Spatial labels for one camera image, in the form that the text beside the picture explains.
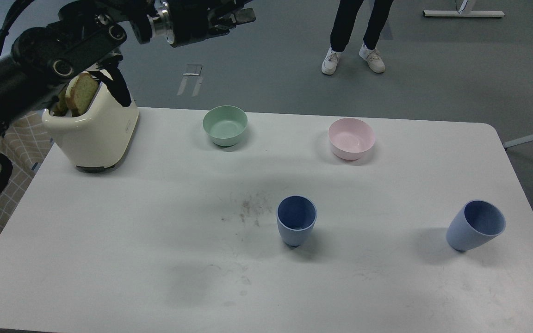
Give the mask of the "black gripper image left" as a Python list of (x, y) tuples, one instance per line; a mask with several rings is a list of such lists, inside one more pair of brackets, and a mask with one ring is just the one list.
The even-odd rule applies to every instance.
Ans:
[[(244, 7), (251, 1), (228, 0), (228, 4)], [(157, 0), (155, 36), (180, 47), (226, 36), (237, 26), (256, 21), (253, 8), (216, 13), (222, 5), (221, 0)]]

